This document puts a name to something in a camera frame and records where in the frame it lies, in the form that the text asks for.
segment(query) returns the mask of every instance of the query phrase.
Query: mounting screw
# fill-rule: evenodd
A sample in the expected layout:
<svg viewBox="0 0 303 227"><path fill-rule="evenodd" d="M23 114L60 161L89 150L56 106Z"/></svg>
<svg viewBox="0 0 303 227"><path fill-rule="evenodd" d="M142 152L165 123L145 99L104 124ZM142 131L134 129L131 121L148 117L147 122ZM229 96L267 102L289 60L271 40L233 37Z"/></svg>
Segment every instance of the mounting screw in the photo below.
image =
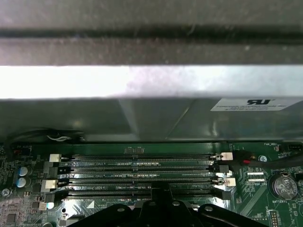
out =
<svg viewBox="0 0 303 227"><path fill-rule="evenodd" d="M174 206L180 206L180 203L178 201L173 201L172 205L174 205Z"/></svg>
<svg viewBox="0 0 303 227"><path fill-rule="evenodd" d="M267 162L267 157L264 156L264 155L260 155L260 156L258 157L258 160L261 161L261 162Z"/></svg>
<svg viewBox="0 0 303 227"><path fill-rule="evenodd" d="M211 211L213 211L214 209L212 208L212 207L210 207L210 206L207 206L207 207L205 207L204 208L206 211L208 211L208 212L211 212Z"/></svg>

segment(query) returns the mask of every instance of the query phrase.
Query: electrolytic capacitor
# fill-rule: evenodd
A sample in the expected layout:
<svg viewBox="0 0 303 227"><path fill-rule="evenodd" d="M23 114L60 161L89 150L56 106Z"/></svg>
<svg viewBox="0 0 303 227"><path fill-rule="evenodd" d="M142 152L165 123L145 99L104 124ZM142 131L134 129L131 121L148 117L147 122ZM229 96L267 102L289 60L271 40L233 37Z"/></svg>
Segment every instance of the electrolytic capacitor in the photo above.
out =
<svg viewBox="0 0 303 227"><path fill-rule="evenodd" d="M18 188L24 188L24 187L28 187L31 183L32 183L32 180L29 177L25 176L25 177L19 178L17 180L16 185Z"/></svg>
<svg viewBox="0 0 303 227"><path fill-rule="evenodd" d="M23 166L18 170L19 176L31 175L32 173L33 173L33 169L32 167L29 166L28 167Z"/></svg>
<svg viewBox="0 0 303 227"><path fill-rule="evenodd" d="M53 227L53 225L49 222L46 222L42 227Z"/></svg>

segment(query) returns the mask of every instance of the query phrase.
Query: chip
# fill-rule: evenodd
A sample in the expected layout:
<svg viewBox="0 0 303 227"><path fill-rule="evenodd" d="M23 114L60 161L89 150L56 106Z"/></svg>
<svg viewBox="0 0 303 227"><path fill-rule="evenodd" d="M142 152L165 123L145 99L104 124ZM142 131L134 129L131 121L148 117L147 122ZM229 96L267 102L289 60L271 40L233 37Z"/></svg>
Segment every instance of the chip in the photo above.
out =
<svg viewBox="0 0 303 227"><path fill-rule="evenodd" d="M36 183L33 185L33 192L40 192L41 190L41 184L40 183Z"/></svg>
<svg viewBox="0 0 303 227"><path fill-rule="evenodd" d="M32 203L32 208L34 208L34 209L39 208L39 203L38 202L33 202Z"/></svg>
<svg viewBox="0 0 303 227"><path fill-rule="evenodd" d="M66 220L60 220L59 226L66 226Z"/></svg>
<svg viewBox="0 0 303 227"><path fill-rule="evenodd" d="M8 214L7 223L14 223L16 221L16 215L15 214Z"/></svg>

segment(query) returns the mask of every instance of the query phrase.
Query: dimm slot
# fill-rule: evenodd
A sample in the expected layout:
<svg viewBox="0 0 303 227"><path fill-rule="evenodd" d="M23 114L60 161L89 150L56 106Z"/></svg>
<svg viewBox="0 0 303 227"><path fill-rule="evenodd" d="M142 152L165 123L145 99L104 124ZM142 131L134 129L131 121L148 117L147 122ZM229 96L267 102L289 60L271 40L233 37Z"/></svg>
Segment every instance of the dimm slot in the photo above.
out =
<svg viewBox="0 0 303 227"><path fill-rule="evenodd" d="M191 174L191 173L209 173L209 170L173 170L173 171L166 171L166 170L154 170L154 171L100 171L100 172L93 172L93 171L74 171L73 174Z"/></svg>
<svg viewBox="0 0 303 227"><path fill-rule="evenodd" d="M101 170L149 170L149 169L156 169L156 170L165 170L165 169L178 169L178 170L206 170L210 166L209 165L201 165L201 166L100 166L100 167L71 167L72 171L101 171Z"/></svg>
<svg viewBox="0 0 303 227"><path fill-rule="evenodd" d="M212 180L212 177L173 177L173 178L134 178L134 179L125 179L125 178L115 178L115 179L70 179L70 183L87 183L87 182L93 182L93 183L107 183L107 182L113 182L113 183L121 183L121 182L152 182L152 181L166 181L166 182L176 182L176 183L195 183L195 182L209 182Z"/></svg>
<svg viewBox="0 0 303 227"><path fill-rule="evenodd" d="M197 182L194 184L188 183L171 183L171 189L176 189L175 187L181 186L195 186L197 187L212 185L212 182ZM121 190L150 190L152 184L151 183L87 183L87 184L75 184L71 183L66 186L63 186L61 190L64 191L121 191Z"/></svg>
<svg viewBox="0 0 303 227"><path fill-rule="evenodd" d="M118 191L118 192L69 192L68 196L85 196L85 195L99 195L99 196L105 196L105 195L148 195L150 194L150 191ZM172 194L174 195L202 195L202 194L210 194L213 193L213 190L173 190Z"/></svg>
<svg viewBox="0 0 303 227"><path fill-rule="evenodd" d="M91 159L162 159L162 158L209 158L214 154L182 154L182 155L145 155L145 154L129 154L129 155L72 155L71 159L85 160Z"/></svg>
<svg viewBox="0 0 303 227"><path fill-rule="evenodd" d="M69 174L58 175L59 179L71 178L156 178L156 177L202 177L203 174L209 173L209 170L175 170L175 171L100 171L100 172L72 172Z"/></svg>
<svg viewBox="0 0 303 227"><path fill-rule="evenodd" d="M209 158L153 158L153 159L71 159L67 163L71 162L196 162L196 161L209 161Z"/></svg>
<svg viewBox="0 0 303 227"><path fill-rule="evenodd" d="M178 196L175 195L174 199L177 198L212 198L214 195L212 194L202 194L202 195L188 195L188 196ZM152 199L151 196L131 196L131 197L126 197L126 196L67 196L64 198L64 200L116 200L116 201L125 201L125 202L132 202L132 201L141 201L141 200L150 200Z"/></svg>

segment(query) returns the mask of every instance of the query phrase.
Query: green circuit board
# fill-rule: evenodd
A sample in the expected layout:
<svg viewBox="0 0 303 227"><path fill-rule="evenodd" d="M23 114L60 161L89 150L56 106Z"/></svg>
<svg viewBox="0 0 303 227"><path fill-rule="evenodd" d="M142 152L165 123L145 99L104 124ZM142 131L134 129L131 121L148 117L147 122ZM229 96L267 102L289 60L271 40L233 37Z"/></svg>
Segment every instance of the green circuit board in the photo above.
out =
<svg viewBox="0 0 303 227"><path fill-rule="evenodd" d="M196 170L193 166L207 168L210 164L209 160L191 159L187 157L175 158L172 160L161 159L160 156L185 156L185 155L208 155L221 152L231 152L234 150L251 151L256 157L265 156L267 160L275 160L290 155L293 149L301 150L299 143L281 143L281 142L241 142L241 143L143 143L143 144L35 144L35 145L19 145L14 147L14 153L17 158L13 162L8 162L4 155L3 147L0 147L0 190L9 189L10 195L0 195L0 226L1 227L40 227L44 223L51 223L53 227L67 226L66 220L70 217L79 216L87 217L92 215L110 205L117 203L124 203L126 205L134 205L137 201L148 199L148 195L142 194L140 196L100 196L101 193L108 191L122 190L146 190L149 189L149 181L151 179L177 179L177 178L195 178L203 177L208 179L210 177L226 176L221 173L210 173L207 170ZM128 184L101 184L98 179L96 183L89 185L81 182L82 189L76 185L75 182L81 180L78 176L72 175L72 184L62 187L73 188L73 191L66 198L54 204L54 207L47 207L44 203L46 192L37 190L37 185L41 185L44 179L49 178L43 171L45 162L49 161L50 154L61 154L64 156L75 155L75 158L86 156L106 155L115 159L117 156L124 154L135 154L140 158L142 155L155 156L151 161L141 161L135 163L136 165L148 165L148 171L138 172L140 176L136 176L143 180L144 183L138 183L135 186ZM119 165L127 168L133 163L123 160L113 160L111 162L94 162L86 161L82 163L83 166L78 168L87 168L85 172L78 172L78 175L87 173L91 174L91 169L112 168L110 165ZM151 170L158 165L162 172ZM33 169L33 172L27 179L30 179L30 184L26 187L16 187L16 182L20 178L18 169L22 166L28 166ZM174 168L173 171L165 171L165 168ZM303 174L303 167L287 168L287 169L261 169L242 167L232 173L228 173L229 177L236 179L236 186L216 186L217 188L230 191L231 199L222 200L212 195L210 183L171 183L174 192L181 192L192 190L198 194L195 196L178 195L178 199L188 201L194 207L198 207L205 203L213 203L218 206L237 212L250 219L258 221L270 227L299 227L303 226L303 181L296 180L297 195L291 200L284 200L276 197L270 191L269 180L277 173L287 174L296 179L296 174ZM108 172L108 178L128 178L133 177L133 174L126 172L116 173Z"/></svg>

